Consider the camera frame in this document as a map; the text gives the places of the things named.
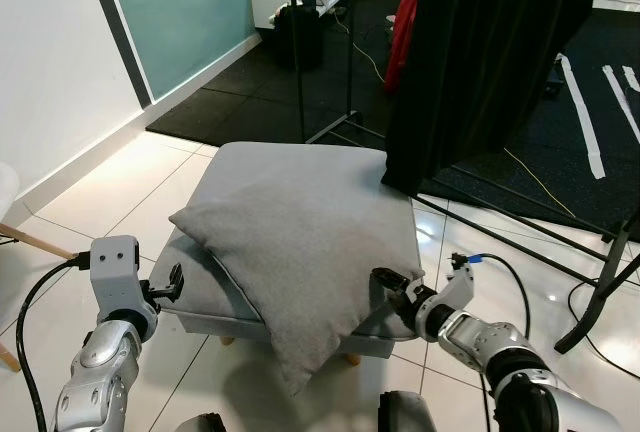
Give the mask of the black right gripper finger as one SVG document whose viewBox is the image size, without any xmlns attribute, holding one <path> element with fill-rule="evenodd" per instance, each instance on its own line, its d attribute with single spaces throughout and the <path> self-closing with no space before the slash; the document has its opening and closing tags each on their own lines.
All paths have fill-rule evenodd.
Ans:
<svg viewBox="0 0 640 432">
<path fill-rule="evenodd" d="M 399 339 L 403 335 L 403 321 L 393 305 L 384 301 L 380 307 L 372 310 L 371 316 L 362 322 L 352 335 Z"/>
<path fill-rule="evenodd" d="M 384 289 L 388 301 L 406 301 L 407 289 L 411 285 L 410 278 L 401 275 L 393 269 L 375 268 L 371 272 L 371 281 Z"/>
</svg>

